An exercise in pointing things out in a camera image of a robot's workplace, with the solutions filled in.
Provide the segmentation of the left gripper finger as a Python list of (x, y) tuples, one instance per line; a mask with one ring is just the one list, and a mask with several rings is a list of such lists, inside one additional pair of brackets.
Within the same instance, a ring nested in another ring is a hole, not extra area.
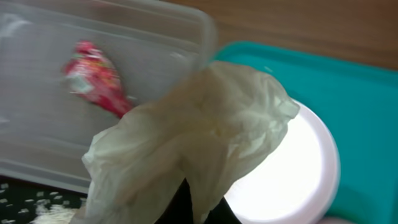
[[(155, 224), (193, 224), (190, 186), (185, 179), (169, 206)], [(241, 224), (223, 198), (208, 214), (204, 224)]]

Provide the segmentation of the white napkin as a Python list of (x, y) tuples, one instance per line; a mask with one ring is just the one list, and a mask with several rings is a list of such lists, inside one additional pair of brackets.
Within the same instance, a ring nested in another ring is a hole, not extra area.
[(73, 223), (155, 223), (187, 182), (204, 223), (238, 179), (282, 142), (299, 106), (272, 76), (215, 61), (93, 137)]

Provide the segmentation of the large white plate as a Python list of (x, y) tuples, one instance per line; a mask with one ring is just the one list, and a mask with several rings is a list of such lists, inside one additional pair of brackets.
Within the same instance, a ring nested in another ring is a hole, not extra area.
[(300, 105), (278, 148), (224, 196), (241, 223), (318, 223), (335, 198), (340, 157), (324, 122)]

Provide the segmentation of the pile of rice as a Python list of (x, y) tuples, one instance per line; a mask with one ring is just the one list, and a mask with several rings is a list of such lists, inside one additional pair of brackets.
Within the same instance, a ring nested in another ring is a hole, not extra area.
[(37, 208), (38, 217), (32, 223), (69, 223), (78, 208), (66, 208), (62, 205), (53, 205), (50, 209), (44, 208), (40, 205)]

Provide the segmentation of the red ketchup packet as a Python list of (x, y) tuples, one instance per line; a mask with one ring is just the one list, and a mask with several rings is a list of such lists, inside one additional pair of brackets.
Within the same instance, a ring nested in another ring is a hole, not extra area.
[(77, 42), (63, 72), (74, 94), (118, 118), (133, 108), (124, 94), (113, 63), (94, 43), (87, 40)]

